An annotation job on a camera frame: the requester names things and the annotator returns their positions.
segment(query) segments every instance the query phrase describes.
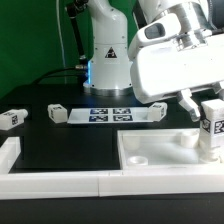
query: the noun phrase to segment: white block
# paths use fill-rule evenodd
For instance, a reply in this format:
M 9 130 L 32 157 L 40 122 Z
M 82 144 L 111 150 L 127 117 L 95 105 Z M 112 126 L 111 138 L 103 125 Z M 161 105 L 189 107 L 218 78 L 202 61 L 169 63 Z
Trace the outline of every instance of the white block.
M 7 174 L 21 152 L 19 137 L 8 138 L 0 148 L 0 174 Z
M 68 121 L 68 111 L 60 104 L 50 104 L 48 106 L 48 115 L 55 123 Z
M 9 110 L 0 114 L 0 130 L 7 131 L 24 123 L 24 118 L 28 115 L 27 110 Z
M 148 120 L 161 121 L 167 113 L 166 103 L 154 103 L 148 110 Z

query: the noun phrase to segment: cable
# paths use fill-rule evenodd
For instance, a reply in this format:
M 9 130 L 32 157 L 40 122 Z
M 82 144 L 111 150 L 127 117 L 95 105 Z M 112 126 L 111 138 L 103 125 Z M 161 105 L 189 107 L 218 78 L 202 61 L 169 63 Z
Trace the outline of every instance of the cable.
M 208 4 L 209 4 L 209 15 L 208 15 L 208 21 L 211 25 L 211 27 L 214 29 L 214 30 L 217 30 L 217 27 L 214 25 L 213 23 L 213 3 L 212 3 L 212 0 L 208 0 Z
M 84 74 L 73 74 L 73 75 L 51 75 L 51 76 L 46 76 L 43 77 L 40 81 L 42 81 L 43 79 L 50 79 L 50 78 L 61 78 L 61 77 L 82 77 Z
M 32 82 L 32 84 L 38 84 L 42 79 L 52 75 L 52 74 L 55 74 L 55 73 L 58 73 L 58 72 L 64 72 L 64 71 L 69 71 L 69 70 L 73 70 L 75 71 L 76 68 L 75 67 L 68 67 L 68 68 L 61 68 L 61 69 L 55 69 L 55 70 L 52 70 L 52 71 L 49 71 L 47 73 L 45 73 L 44 75 L 42 75 L 41 77 L 39 77 L 38 79 L 34 80 Z
M 63 67 L 66 68 L 65 48 L 64 48 L 64 42 L 63 42 L 63 37 L 62 37 L 62 31 L 61 31 L 60 4 L 59 3 L 60 3 L 60 0 L 56 0 L 57 26 L 58 26 L 60 45 L 61 45 L 62 63 L 63 63 Z

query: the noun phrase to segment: small white cube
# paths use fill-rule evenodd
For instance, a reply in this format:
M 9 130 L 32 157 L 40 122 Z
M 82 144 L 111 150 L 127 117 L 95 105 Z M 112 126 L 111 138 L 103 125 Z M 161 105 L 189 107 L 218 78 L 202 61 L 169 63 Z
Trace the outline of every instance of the small white cube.
M 60 104 L 50 104 L 48 106 L 48 115 L 55 123 L 68 121 L 68 111 Z
M 148 110 L 148 120 L 161 121 L 167 114 L 166 103 L 154 103 Z

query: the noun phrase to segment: white cylinder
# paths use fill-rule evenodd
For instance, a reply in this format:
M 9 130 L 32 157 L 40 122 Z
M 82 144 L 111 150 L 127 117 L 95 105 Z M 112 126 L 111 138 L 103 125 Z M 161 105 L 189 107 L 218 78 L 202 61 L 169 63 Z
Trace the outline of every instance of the white cylinder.
M 198 146 L 199 130 L 184 131 L 181 135 L 181 146 L 193 149 Z

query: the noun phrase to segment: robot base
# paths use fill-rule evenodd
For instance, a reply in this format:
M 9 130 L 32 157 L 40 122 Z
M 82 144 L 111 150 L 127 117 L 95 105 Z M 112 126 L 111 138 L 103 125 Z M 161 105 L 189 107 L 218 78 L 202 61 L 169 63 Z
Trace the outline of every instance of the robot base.
M 98 89 L 89 85 L 87 82 L 83 84 L 84 92 L 98 96 L 124 96 L 133 92 L 132 86 L 124 89 Z

